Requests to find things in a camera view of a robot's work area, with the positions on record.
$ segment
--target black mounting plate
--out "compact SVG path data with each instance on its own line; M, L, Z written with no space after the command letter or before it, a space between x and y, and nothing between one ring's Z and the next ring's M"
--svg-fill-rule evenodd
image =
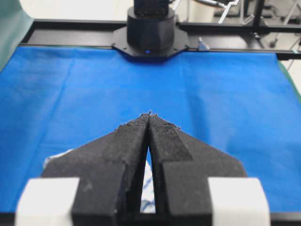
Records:
M133 47L127 42L127 27L120 28L114 31L112 46L129 56L134 58L156 58L168 59L173 55L187 50L189 48L189 39L186 32L175 28L174 31L174 44L162 51L149 51L141 50Z

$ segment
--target green cloth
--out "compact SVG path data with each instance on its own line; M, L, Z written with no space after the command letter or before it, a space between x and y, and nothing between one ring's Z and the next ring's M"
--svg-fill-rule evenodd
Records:
M33 19L22 9L19 0L0 0L0 71L24 38Z
M297 89L297 87L296 87L296 85L295 85L293 79L291 78L290 73L287 71L287 69L284 67L284 65L283 65L280 61L279 61L278 63L279 63L279 67L280 67L281 71L284 73L284 75L286 76L286 78L287 78L287 79L290 81L290 83L293 85L293 89L294 89L294 91L295 91L295 93L296 93L296 95L297 95L299 101L301 102L301 95L300 95L300 93L298 92L298 89Z

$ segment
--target black foam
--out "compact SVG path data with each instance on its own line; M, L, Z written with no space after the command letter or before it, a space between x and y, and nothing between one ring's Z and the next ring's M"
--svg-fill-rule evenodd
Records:
M208 177L246 177L242 164L155 115L149 130L156 210L172 225L211 225Z
M74 225L116 225L117 215L139 212L149 115L52 160L42 176L80 177L72 208Z
M238 160L150 114L52 160L42 176L80 178L72 208L75 226L127 226L140 216L148 146L156 202L153 218L160 224L211 225L208 177L246 177Z

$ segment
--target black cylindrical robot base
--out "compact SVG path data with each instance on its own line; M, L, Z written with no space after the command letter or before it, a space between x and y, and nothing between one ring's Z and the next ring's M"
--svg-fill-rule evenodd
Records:
M138 16L127 12L127 42L143 51L161 51L174 43L174 11L166 16Z

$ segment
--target blue tablecloth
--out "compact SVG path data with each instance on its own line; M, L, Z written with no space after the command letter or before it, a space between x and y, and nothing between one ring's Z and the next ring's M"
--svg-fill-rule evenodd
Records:
M44 159L152 111L240 159L271 211L301 210L301 104L274 54L18 47L0 73L0 211Z

